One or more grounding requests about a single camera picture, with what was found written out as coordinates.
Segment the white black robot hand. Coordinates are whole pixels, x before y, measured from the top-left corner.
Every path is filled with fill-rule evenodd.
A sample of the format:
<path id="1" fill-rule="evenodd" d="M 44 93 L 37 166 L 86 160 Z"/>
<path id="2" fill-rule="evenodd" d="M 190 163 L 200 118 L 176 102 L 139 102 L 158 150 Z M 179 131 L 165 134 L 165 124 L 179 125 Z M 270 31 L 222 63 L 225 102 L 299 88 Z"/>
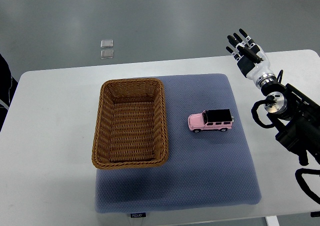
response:
<path id="1" fill-rule="evenodd" d="M 226 50 L 235 59 L 243 76 L 253 81 L 258 89 L 276 81 L 266 53 L 243 29 L 240 28 L 239 33 L 228 35 L 227 40 L 229 46 Z"/>

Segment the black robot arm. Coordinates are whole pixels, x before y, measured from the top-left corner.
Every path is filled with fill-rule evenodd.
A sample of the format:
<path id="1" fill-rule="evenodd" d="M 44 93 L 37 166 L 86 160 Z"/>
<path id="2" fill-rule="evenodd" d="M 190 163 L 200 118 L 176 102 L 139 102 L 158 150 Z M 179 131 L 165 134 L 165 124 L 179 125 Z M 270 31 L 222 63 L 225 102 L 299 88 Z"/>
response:
<path id="1" fill-rule="evenodd" d="M 298 155 L 302 166 L 309 164 L 307 153 L 320 162 L 320 106 L 291 84 L 267 82 L 261 87 L 266 96 L 268 128 L 275 127 L 275 139 Z"/>

